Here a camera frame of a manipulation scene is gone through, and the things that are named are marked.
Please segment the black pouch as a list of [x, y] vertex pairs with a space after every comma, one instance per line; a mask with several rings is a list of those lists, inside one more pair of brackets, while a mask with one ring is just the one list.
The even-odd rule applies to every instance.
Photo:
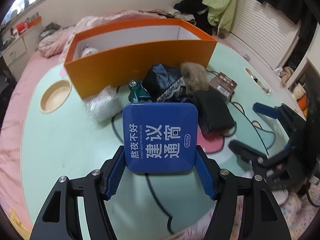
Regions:
[[224, 97], [215, 89], [195, 93], [198, 123], [204, 137], [223, 134], [235, 126]]

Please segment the brown snack packet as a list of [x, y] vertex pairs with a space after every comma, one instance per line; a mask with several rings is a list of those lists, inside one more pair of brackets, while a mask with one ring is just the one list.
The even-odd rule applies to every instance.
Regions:
[[230, 79], [227, 75], [219, 72], [213, 79], [210, 80], [210, 85], [220, 92], [220, 94], [229, 101], [234, 94], [237, 87], [237, 83]]

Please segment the blue square tin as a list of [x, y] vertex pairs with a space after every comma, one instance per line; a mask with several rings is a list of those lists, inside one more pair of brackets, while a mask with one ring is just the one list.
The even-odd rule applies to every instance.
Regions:
[[195, 164], [198, 111], [191, 103], [130, 103], [123, 110], [124, 151], [134, 173], [177, 173]]

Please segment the brown fur scrunchie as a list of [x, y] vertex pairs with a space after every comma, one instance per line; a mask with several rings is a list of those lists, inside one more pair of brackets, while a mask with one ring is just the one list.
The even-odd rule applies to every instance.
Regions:
[[197, 91], [207, 91], [210, 89], [209, 81], [206, 77], [206, 69], [193, 62], [185, 62], [180, 66], [181, 74], [186, 85], [186, 94], [195, 94]]

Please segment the black satin lace scrunchie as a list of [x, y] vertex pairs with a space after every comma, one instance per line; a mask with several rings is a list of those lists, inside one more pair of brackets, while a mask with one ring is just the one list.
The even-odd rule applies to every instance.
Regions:
[[142, 86], [153, 102], [185, 102], [188, 99], [180, 68], [154, 64], [147, 72]]

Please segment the green toy car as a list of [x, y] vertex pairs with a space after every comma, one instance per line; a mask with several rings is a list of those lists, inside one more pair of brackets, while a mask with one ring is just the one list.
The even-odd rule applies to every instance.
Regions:
[[152, 102], [150, 94], [144, 89], [141, 82], [131, 80], [129, 82], [129, 102]]

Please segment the clear plastic wrap bundle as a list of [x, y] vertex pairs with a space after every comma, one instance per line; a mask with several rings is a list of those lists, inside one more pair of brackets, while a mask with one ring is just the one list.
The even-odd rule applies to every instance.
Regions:
[[105, 87], [87, 103], [87, 113], [98, 123], [110, 120], [123, 109], [117, 89]]

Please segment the cartoon boy figurine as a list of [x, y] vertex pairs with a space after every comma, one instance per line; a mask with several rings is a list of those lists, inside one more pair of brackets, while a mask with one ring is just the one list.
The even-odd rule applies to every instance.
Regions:
[[81, 58], [98, 52], [99, 50], [97, 50], [96, 48], [90, 47], [89, 45], [84, 45], [81, 49]]

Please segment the green hanging cloth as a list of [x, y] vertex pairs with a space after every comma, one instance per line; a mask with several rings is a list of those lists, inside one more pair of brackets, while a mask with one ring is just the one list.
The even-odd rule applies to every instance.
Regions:
[[229, 32], [233, 25], [238, 0], [203, 0], [208, 7], [208, 22], [218, 31]]

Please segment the black clothes pile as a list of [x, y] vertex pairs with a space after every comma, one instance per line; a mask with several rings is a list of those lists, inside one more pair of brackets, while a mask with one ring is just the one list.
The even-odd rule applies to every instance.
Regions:
[[182, 0], [174, 5], [174, 9], [183, 14], [193, 15], [195, 26], [208, 35], [213, 34], [213, 26], [208, 22], [208, 6], [203, 0]]

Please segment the orange cardboard box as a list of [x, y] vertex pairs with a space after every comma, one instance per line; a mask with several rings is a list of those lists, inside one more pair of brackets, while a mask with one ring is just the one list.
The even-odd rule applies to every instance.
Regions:
[[[84, 45], [99, 50], [81, 58]], [[217, 40], [194, 25], [174, 18], [109, 23], [77, 33], [64, 67], [80, 98], [142, 80], [156, 63], [179, 67], [193, 62], [207, 67]]]

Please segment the white bedside drawer cabinet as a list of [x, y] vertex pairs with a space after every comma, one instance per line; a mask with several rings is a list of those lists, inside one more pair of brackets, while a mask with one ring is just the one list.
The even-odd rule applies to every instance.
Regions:
[[2, 57], [12, 76], [18, 82], [24, 69], [40, 42], [44, 27], [39, 23], [16, 39], [3, 53]]

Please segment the pink floral duvet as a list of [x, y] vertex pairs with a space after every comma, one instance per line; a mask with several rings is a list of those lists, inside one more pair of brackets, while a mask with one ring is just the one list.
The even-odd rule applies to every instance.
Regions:
[[77, 33], [109, 23], [148, 18], [167, 18], [167, 16], [167, 12], [160, 9], [152, 11], [125, 10], [107, 16], [86, 16], [76, 25], [66, 29], [59, 29], [53, 34], [45, 37], [40, 41], [38, 51], [44, 58], [50, 58], [59, 54], [59, 62], [63, 63], [66, 59], [71, 42]]

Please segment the red container on cabinet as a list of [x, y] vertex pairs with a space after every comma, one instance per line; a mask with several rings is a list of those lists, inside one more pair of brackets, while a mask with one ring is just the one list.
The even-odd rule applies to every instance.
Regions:
[[25, 23], [25, 22], [21, 22], [19, 23], [18, 25], [16, 25], [16, 30], [19, 32], [19, 33], [22, 33], [24, 31], [26, 31], [28, 29], [28, 24]]

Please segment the orange box on cabinet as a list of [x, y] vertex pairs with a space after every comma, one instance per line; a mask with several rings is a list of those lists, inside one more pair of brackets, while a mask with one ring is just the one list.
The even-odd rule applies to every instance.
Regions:
[[37, 24], [40, 23], [41, 21], [42, 21], [42, 17], [41, 17], [41, 16], [33, 19], [32, 21], [30, 21], [30, 22], [28, 23], [28, 28], [31, 28], [32, 26], [37, 25]]

